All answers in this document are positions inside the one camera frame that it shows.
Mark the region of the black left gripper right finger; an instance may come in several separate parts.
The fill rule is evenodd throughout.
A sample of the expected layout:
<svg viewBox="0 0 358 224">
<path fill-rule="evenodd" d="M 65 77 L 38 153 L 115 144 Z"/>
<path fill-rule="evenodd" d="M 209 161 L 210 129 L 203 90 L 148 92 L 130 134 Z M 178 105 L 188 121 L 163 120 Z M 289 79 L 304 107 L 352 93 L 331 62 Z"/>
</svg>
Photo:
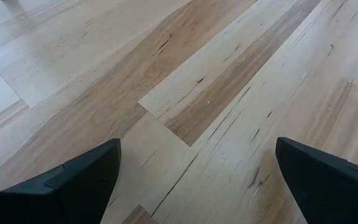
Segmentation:
<svg viewBox="0 0 358 224">
<path fill-rule="evenodd" d="M 275 155 L 308 223 L 358 223 L 358 165 L 279 137 Z"/>
</svg>

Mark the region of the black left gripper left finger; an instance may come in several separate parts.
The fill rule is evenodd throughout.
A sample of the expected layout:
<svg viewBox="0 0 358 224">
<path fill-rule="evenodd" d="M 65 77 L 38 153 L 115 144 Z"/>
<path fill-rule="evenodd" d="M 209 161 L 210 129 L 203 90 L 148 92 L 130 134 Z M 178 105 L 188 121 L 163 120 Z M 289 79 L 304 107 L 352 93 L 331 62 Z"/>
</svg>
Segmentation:
<svg viewBox="0 0 358 224">
<path fill-rule="evenodd" d="M 119 175 L 121 142 L 0 191 L 0 223 L 100 223 Z"/>
</svg>

